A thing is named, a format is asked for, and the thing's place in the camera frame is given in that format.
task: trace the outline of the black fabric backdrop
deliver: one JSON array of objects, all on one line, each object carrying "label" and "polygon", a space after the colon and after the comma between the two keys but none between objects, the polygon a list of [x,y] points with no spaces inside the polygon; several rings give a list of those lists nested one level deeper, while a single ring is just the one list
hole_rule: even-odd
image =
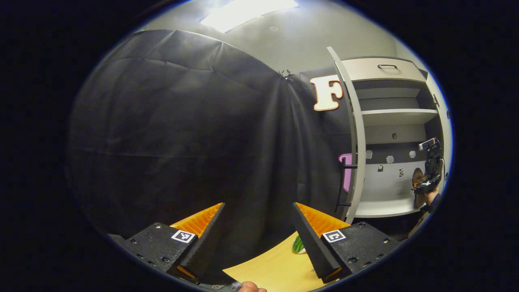
[{"label": "black fabric backdrop", "polygon": [[196,33],[131,35],[73,107],[69,167],[80,206],[101,232],[130,237],[225,202],[205,281],[295,232],[293,202],[338,216],[338,156],[351,153],[346,108],[313,110],[306,79]]}]

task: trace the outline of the black handle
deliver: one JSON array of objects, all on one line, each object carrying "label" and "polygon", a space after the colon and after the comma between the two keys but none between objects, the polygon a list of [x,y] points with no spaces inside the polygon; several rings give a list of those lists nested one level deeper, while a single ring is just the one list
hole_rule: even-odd
[{"label": "black handle", "polygon": [[382,68],[381,68],[382,66],[392,66],[392,67],[394,67],[395,69],[398,70],[398,67],[397,67],[396,65],[389,65],[389,64],[377,65],[377,67],[378,67],[379,69],[382,69]]}]

